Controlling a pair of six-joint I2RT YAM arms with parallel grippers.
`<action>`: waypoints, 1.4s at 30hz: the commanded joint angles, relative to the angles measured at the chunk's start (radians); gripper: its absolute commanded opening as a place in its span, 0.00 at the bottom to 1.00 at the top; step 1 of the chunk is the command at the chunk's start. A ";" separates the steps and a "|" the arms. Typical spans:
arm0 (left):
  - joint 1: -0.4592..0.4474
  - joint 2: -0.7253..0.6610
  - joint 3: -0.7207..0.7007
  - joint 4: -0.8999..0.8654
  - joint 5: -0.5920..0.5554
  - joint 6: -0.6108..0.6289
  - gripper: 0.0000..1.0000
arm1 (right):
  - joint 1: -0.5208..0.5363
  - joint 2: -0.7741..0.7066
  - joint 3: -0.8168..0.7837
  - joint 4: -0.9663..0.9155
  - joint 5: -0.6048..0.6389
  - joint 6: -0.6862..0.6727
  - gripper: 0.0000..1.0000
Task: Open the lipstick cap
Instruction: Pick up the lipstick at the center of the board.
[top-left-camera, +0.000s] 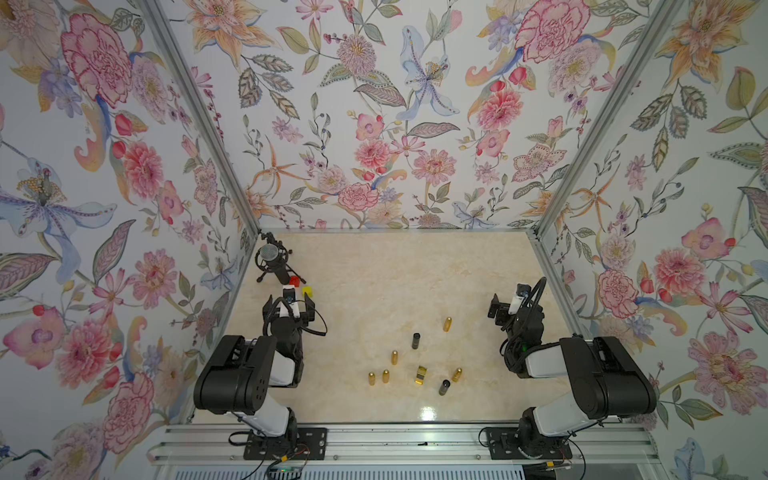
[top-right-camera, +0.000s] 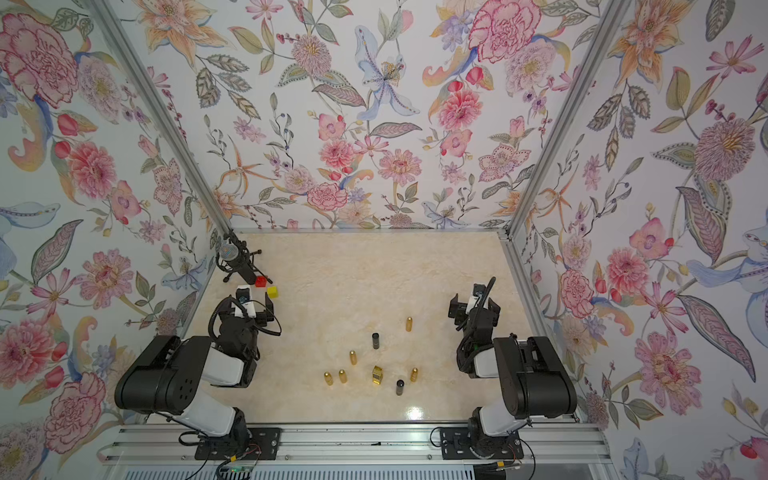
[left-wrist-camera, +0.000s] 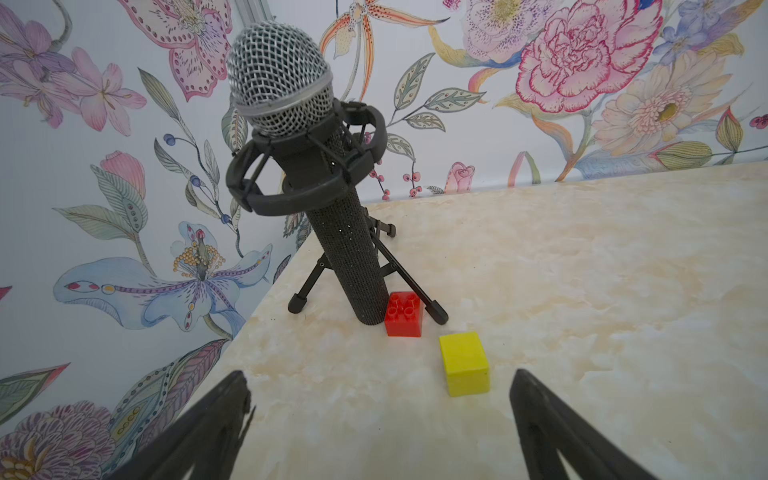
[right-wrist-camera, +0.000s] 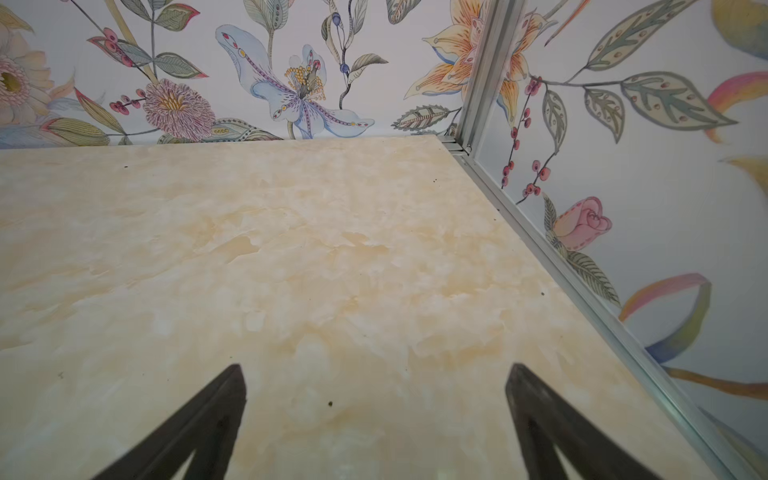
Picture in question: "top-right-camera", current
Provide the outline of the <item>square gold lipstick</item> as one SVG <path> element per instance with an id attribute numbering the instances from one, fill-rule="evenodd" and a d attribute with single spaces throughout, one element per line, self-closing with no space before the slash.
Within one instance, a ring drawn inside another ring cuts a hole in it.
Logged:
<path id="1" fill-rule="evenodd" d="M 371 378 L 375 385 L 381 385 L 383 382 L 383 368 L 375 365 L 372 369 Z"/>

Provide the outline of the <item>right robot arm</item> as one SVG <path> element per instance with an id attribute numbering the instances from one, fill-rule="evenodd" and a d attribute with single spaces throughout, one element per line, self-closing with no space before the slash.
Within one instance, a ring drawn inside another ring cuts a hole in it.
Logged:
<path id="1" fill-rule="evenodd" d="M 458 370 L 472 379 L 498 380 L 500 397 L 475 408 L 465 427 L 439 429 L 445 460 L 519 461 L 523 428 L 535 417 L 571 415 L 577 407 L 573 382 L 548 337 L 494 335 L 501 316 L 490 296 L 495 282 L 475 284 L 468 301 L 454 296 L 449 303 L 448 317 L 462 334 Z"/>

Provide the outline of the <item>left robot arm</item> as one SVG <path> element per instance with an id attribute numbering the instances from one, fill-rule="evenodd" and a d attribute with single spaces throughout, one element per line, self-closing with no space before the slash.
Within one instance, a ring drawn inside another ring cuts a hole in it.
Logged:
<path id="1" fill-rule="evenodd" d="M 183 435 L 197 439 L 180 436 L 179 443 L 193 447 L 197 460 L 274 460 L 281 430 L 248 426 L 241 409 L 203 389 L 249 387 L 260 360 L 259 336 L 282 335 L 268 328 L 272 322 L 279 320 L 269 296 L 258 301 L 237 289 L 216 306 L 205 336 L 156 336 L 119 379 L 117 407 L 186 427 Z"/>

